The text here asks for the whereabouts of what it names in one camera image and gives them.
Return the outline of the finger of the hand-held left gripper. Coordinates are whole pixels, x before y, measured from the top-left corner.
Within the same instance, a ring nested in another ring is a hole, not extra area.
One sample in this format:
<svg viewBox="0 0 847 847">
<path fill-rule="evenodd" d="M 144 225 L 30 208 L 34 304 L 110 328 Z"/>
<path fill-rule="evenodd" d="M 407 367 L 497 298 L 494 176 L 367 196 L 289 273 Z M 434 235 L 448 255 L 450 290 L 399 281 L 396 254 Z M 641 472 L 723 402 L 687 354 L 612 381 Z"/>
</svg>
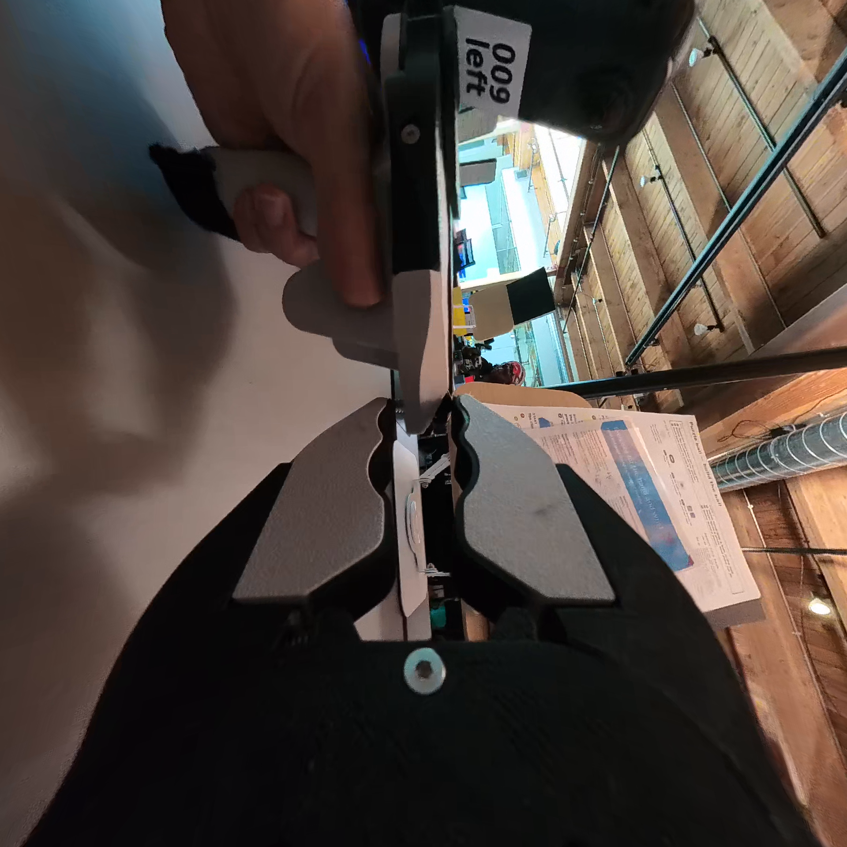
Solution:
<svg viewBox="0 0 847 847">
<path fill-rule="evenodd" d="M 334 290 L 323 264 L 314 262 L 285 283 L 282 307 L 292 326 L 330 339 L 344 358 L 398 368 L 390 298 L 372 307 L 349 306 Z"/>
<path fill-rule="evenodd" d="M 452 390 L 450 288 L 437 270 L 395 276 L 395 343 L 405 428 L 428 429 Z"/>
</svg>

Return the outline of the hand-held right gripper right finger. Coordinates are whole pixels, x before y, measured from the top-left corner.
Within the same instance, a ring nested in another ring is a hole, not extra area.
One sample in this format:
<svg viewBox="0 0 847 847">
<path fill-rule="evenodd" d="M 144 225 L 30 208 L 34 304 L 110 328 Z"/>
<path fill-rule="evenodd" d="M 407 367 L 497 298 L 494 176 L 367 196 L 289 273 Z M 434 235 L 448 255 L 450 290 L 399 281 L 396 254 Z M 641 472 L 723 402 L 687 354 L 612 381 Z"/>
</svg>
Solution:
<svg viewBox="0 0 847 847">
<path fill-rule="evenodd" d="M 470 395 L 450 414 L 452 575 L 473 609 L 606 607 L 615 591 L 551 457 Z"/>
</svg>

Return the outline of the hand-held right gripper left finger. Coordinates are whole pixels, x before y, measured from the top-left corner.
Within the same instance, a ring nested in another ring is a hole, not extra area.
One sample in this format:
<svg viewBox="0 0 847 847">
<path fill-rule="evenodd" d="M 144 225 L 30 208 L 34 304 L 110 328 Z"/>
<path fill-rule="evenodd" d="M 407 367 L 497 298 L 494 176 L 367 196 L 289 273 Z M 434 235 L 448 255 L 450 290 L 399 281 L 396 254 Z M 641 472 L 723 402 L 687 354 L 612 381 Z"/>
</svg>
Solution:
<svg viewBox="0 0 847 847">
<path fill-rule="evenodd" d="M 292 461 L 233 599 L 374 608 L 397 578 L 393 402 L 378 397 Z"/>
</svg>

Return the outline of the grey desk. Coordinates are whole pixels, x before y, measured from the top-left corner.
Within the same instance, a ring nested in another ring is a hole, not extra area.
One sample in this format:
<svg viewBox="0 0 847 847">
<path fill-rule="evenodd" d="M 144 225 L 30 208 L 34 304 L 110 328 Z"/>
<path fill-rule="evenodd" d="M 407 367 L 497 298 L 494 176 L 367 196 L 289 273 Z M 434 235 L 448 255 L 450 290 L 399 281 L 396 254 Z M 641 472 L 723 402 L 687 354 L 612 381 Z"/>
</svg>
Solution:
<svg viewBox="0 0 847 847">
<path fill-rule="evenodd" d="M 292 269 L 185 217 L 153 143 L 214 143 L 159 2 L 2 2 L 2 845 L 175 567 L 390 394 L 288 323 Z"/>
</svg>

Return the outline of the person's left hand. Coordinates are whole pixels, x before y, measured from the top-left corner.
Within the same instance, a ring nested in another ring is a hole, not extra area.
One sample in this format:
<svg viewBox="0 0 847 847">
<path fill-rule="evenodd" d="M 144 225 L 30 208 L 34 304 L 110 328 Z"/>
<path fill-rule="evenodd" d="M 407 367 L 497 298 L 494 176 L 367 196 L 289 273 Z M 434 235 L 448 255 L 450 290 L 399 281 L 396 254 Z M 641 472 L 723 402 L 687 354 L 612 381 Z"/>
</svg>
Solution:
<svg viewBox="0 0 847 847">
<path fill-rule="evenodd" d="M 376 305 L 384 287 L 374 115 L 345 3 L 162 1 L 161 9 L 169 46 L 217 144 L 287 147 L 311 168 L 317 236 L 299 228 L 290 196 L 263 184 L 236 199 L 241 243 L 297 268 L 320 260 L 347 305 Z"/>
</svg>

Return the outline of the wooden document stand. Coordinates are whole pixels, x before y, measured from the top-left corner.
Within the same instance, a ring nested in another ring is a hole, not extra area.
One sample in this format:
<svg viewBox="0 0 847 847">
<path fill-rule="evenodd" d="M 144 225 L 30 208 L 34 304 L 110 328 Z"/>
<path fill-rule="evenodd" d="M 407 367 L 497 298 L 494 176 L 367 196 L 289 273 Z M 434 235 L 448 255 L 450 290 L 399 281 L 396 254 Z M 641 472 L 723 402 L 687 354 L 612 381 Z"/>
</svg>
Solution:
<svg viewBox="0 0 847 847">
<path fill-rule="evenodd" d="M 591 408 L 566 391 L 467 384 L 449 397 L 470 395 L 490 404 L 519 407 Z M 450 415 L 446 420 L 450 463 Z M 606 607 L 552 609 L 474 609 L 490 624 L 489 638 L 531 639 L 564 645 L 575 650 L 623 654 L 643 652 L 657 659 L 665 653 L 699 654 L 706 662 L 721 663 L 715 628 L 697 608 L 686 588 L 662 558 L 575 471 L 556 464 L 588 538 L 613 587 L 616 599 Z M 439 523 L 446 533 L 450 556 L 447 574 L 463 603 L 452 575 L 455 488 L 447 518 Z"/>
</svg>

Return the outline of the black and tan divider panel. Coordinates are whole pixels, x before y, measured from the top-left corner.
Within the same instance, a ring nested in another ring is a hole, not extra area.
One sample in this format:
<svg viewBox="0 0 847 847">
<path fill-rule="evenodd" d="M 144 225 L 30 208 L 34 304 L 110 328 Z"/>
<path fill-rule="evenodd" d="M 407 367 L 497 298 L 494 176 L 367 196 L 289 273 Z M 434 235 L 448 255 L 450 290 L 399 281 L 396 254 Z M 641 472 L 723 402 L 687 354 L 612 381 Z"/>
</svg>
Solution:
<svg viewBox="0 0 847 847">
<path fill-rule="evenodd" d="M 473 290 L 468 300 L 475 321 L 472 336 L 477 341 L 509 334 L 516 326 L 556 310 L 545 268 Z"/>
</svg>

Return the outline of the printed instruction sheets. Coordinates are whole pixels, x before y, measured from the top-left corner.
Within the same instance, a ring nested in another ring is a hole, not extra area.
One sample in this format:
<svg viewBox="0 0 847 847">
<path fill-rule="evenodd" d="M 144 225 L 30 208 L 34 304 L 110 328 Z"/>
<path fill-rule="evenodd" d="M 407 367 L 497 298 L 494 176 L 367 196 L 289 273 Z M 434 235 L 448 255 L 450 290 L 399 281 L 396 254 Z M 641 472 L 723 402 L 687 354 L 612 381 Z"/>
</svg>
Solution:
<svg viewBox="0 0 847 847">
<path fill-rule="evenodd" d="M 651 546 L 713 628 L 765 618 L 694 418 L 490 404 L 565 464 Z"/>
</svg>

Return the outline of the black metal pole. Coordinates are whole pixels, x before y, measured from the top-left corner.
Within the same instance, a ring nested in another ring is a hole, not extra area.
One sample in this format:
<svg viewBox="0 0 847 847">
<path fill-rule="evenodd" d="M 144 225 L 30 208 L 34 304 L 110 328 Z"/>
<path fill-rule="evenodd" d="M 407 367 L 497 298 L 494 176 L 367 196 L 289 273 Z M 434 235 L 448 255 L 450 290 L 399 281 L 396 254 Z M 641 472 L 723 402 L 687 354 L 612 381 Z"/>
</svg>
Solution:
<svg viewBox="0 0 847 847">
<path fill-rule="evenodd" d="M 757 379 L 804 375 L 846 367 L 846 348 L 832 347 L 777 356 L 750 357 L 743 361 L 681 367 L 656 372 L 590 379 L 547 386 L 547 390 L 570 392 L 592 400 L 729 385 Z"/>
</svg>

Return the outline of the black ceiling track rail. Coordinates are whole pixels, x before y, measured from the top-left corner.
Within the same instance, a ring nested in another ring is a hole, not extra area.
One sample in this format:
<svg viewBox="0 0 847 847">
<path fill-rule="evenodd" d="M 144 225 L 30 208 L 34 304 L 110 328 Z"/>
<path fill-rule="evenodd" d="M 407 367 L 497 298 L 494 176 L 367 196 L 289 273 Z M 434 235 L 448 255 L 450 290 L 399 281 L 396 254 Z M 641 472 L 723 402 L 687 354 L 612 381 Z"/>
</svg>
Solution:
<svg viewBox="0 0 847 847">
<path fill-rule="evenodd" d="M 762 197 L 770 189 L 773 182 L 787 168 L 789 162 L 799 152 L 811 133 L 827 116 L 841 99 L 846 88 L 846 51 L 829 70 L 827 76 L 819 83 L 805 110 L 787 131 L 782 140 L 774 147 L 761 169 L 747 185 L 735 206 L 732 206 L 724 221 L 718 226 L 715 234 L 708 240 L 703 251 L 693 260 L 689 271 L 683 280 L 672 291 L 668 300 L 661 307 L 655 318 L 635 343 L 626 358 L 626 366 L 631 366 L 641 357 L 655 338 L 664 329 L 667 322 L 676 314 L 681 303 L 687 297 L 695 284 L 702 277 L 720 252 L 726 247 L 731 237 L 747 220 Z"/>
</svg>

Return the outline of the silver ventilation duct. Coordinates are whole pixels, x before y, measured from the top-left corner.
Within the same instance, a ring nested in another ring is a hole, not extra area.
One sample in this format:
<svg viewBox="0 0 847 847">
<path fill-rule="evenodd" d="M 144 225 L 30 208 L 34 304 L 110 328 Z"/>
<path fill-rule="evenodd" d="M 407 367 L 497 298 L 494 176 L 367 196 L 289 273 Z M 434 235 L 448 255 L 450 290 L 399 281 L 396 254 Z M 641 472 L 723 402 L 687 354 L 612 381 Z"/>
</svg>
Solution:
<svg viewBox="0 0 847 847">
<path fill-rule="evenodd" d="M 789 480 L 846 465 L 846 411 L 834 412 L 711 462 L 721 491 Z"/>
</svg>

